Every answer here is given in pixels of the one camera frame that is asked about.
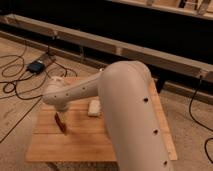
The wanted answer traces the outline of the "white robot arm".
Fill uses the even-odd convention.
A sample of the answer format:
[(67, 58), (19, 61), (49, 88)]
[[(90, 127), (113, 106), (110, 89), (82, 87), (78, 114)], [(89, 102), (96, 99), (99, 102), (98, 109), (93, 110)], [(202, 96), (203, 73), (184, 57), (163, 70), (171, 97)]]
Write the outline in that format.
[(56, 111), (97, 96), (120, 171), (174, 171), (164, 143), (149, 86), (152, 76), (139, 61), (119, 61), (74, 84), (51, 78), (43, 102)]

